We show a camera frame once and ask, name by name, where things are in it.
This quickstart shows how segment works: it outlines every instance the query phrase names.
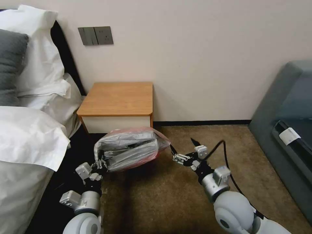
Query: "brown carpet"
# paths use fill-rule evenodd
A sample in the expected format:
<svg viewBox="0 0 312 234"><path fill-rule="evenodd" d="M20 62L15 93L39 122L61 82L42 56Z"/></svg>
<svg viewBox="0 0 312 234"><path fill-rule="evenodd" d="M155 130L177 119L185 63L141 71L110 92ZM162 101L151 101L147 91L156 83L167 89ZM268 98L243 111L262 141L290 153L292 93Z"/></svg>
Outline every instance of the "brown carpet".
<svg viewBox="0 0 312 234"><path fill-rule="evenodd" d="M179 153L193 151L190 137L208 149L224 139L232 175L249 201L291 233L312 233L247 126L174 126L159 130ZM213 168L225 165L222 147L209 163ZM102 190L104 233L225 233L196 174L172 161L170 150L141 167L107 174Z"/></svg>

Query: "black headboard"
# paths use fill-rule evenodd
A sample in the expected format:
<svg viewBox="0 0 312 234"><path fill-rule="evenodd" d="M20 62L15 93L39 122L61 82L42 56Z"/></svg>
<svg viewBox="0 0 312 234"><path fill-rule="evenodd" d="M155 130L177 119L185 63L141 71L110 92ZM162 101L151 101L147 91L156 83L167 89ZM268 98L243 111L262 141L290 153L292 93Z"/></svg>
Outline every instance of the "black headboard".
<svg viewBox="0 0 312 234"><path fill-rule="evenodd" d="M58 48L59 54L61 56L61 60L63 62L65 72L69 73L74 80L74 82L77 84L81 95L86 95L85 89L82 86L74 59L72 57L72 53L69 49L69 46L67 44L67 41L65 39L64 33L61 29L61 26L58 24L57 21L55 21L52 29L51 29L51 37L53 43Z"/></svg>

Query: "gray wall switch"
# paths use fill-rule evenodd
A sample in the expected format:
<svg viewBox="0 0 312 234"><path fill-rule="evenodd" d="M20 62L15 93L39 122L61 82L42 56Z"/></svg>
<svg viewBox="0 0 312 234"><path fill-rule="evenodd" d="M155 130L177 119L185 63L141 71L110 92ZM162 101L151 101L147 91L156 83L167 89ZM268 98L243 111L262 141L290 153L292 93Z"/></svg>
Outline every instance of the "gray wall switch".
<svg viewBox="0 0 312 234"><path fill-rule="evenodd" d="M111 35L111 27L94 27L95 34L99 45L112 45L113 37Z"/></svg>
<svg viewBox="0 0 312 234"><path fill-rule="evenodd" d="M93 27L78 28L82 43L86 46L98 45L97 36Z"/></svg>

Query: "white tag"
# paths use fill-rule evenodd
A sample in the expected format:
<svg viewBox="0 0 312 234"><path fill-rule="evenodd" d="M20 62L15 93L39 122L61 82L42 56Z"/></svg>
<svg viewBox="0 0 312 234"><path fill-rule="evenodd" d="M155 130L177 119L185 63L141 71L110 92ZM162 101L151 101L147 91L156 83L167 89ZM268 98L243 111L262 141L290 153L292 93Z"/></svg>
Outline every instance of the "white tag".
<svg viewBox="0 0 312 234"><path fill-rule="evenodd" d="M285 145L289 145L294 140L301 138L298 133L293 130L293 128L287 128L280 135L280 139L284 142Z"/></svg>

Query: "plastic bag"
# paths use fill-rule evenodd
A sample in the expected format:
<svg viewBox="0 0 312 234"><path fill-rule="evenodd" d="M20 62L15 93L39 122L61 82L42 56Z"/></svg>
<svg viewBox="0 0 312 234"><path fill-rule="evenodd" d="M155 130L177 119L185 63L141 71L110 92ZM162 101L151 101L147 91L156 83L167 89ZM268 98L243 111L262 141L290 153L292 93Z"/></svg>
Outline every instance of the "plastic bag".
<svg viewBox="0 0 312 234"><path fill-rule="evenodd" d="M94 156L108 172L124 171L157 158L169 145L168 138L150 127L118 129L94 145Z"/></svg>

